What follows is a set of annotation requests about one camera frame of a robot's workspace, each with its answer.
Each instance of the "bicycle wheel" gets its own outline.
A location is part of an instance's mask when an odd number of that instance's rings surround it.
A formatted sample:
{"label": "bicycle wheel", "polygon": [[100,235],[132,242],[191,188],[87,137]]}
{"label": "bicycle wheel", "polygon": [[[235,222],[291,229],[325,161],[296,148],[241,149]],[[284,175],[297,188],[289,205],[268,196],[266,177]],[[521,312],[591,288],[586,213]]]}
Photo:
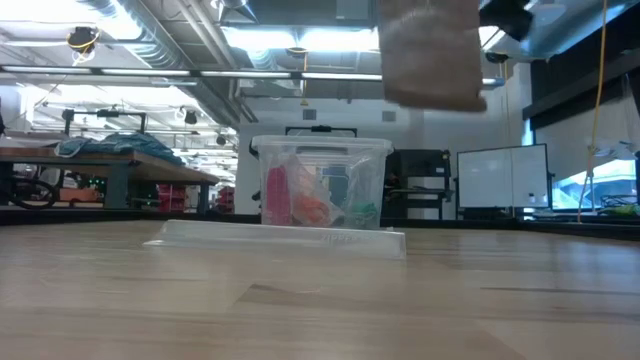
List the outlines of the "bicycle wheel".
{"label": "bicycle wheel", "polygon": [[45,210],[58,201],[58,190],[50,184],[33,179],[10,178],[9,201],[27,210]]}

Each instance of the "orange object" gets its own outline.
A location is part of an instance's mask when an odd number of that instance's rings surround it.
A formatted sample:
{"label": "orange object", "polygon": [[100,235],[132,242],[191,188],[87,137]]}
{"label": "orange object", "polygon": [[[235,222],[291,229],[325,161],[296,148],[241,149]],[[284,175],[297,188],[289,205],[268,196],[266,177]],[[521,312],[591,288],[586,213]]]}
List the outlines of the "orange object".
{"label": "orange object", "polygon": [[95,189],[60,189],[60,201],[95,202],[100,198],[100,193]]}
{"label": "orange object", "polygon": [[305,225],[318,227],[331,225],[329,207],[314,196],[295,195],[293,198],[293,217]]}

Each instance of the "wooden table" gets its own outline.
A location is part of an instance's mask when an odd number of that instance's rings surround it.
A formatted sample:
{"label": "wooden table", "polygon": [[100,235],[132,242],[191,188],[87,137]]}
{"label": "wooden table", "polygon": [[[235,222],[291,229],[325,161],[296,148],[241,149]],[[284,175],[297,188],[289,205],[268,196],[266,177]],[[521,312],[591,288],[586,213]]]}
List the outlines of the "wooden table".
{"label": "wooden table", "polygon": [[209,203],[209,186],[219,182],[216,176],[139,152],[130,154],[81,154],[73,158],[56,156],[52,148],[0,148],[0,177],[10,174],[13,164],[36,164],[109,179],[105,208],[126,208],[129,181],[156,184],[199,185],[198,212]]}
{"label": "wooden table", "polygon": [[147,248],[158,222],[0,228],[25,359],[640,359],[635,243],[411,230],[406,262]]}

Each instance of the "pink object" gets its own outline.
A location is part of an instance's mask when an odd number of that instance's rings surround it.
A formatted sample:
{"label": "pink object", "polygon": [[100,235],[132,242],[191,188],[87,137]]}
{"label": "pink object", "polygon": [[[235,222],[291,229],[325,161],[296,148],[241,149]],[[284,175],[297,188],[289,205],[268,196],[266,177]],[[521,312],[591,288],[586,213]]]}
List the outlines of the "pink object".
{"label": "pink object", "polygon": [[267,175],[266,204],[269,225],[291,225],[291,195],[284,166],[269,170]]}

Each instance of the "table leg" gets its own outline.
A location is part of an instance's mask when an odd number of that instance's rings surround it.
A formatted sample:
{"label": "table leg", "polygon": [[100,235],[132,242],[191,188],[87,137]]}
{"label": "table leg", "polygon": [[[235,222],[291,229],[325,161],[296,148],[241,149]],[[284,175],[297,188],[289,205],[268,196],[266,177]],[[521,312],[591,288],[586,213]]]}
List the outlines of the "table leg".
{"label": "table leg", "polygon": [[209,210],[209,183],[200,183],[198,214],[205,214],[207,210]]}
{"label": "table leg", "polygon": [[[0,163],[0,191],[6,193],[11,191],[11,183],[3,180],[11,176],[13,176],[13,163]],[[0,205],[9,205],[9,199],[0,196]]]}
{"label": "table leg", "polygon": [[104,199],[105,209],[127,208],[127,191],[129,188],[130,167],[126,164],[109,166],[107,194]]}

